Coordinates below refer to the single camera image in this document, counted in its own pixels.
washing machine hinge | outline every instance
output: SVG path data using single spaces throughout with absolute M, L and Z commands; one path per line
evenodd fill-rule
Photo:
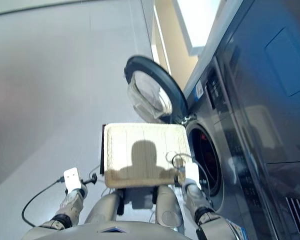
M 190 121 L 196 120 L 196 119 L 197 119 L 197 116 L 195 114 L 190 114 L 188 116 L 183 117 L 183 120 L 181 121 L 181 124 L 183 126 L 187 126 Z

label sticker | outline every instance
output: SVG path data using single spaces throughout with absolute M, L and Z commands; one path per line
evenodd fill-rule
M 227 222 L 235 229 L 240 240 L 248 240 L 246 230 L 243 227 L 233 223 L 232 221 L 230 221 L 228 219 L 227 219 Z
M 204 88 L 202 87 L 201 81 L 199 80 L 198 83 L 195 85 L 195 92 L 194 92 L 194 100 L 198 101 L 201 96 L 204 94 Z

front-loading washing machine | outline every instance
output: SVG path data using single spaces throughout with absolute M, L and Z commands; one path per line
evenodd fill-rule
M 227 105 L 216 58 L 204 69 L 186 99 L 158 64 L 133 56 L 124 69 L 135 111 L 149 123 L 185 127 L 191 155 L 204 168 L 201 188 L 217 213 L 245 229 L 248 239 L 275 236 L 256 178 Z

washing machine door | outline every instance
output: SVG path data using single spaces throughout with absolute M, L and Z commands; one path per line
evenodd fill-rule
M 124 75 L 133 108 L 146 122 L 180 124 L 188 116 L 183 92 L 153 60 L 132 56 L 126 63 Z

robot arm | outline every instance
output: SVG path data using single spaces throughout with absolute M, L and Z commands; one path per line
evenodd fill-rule
M 55 231 L 78 225 L 79 215 L 84 207 L 84 199 L 88 190 L 86 185 L 81 182 L 77 168 L 66 170 L 63 175 L 68 194 L 60 204 L 59 210 L 51 220 L 30 229 L 22 240 L 38 239 Z
M 212 208 L 206 195 L 199 189 L 199 179 L 187 177 L 183 186 L 183 198 L 191 216 L 198 225 L 196 234 L 199 240 L 239 240 L 238 233 L 233 226 Z

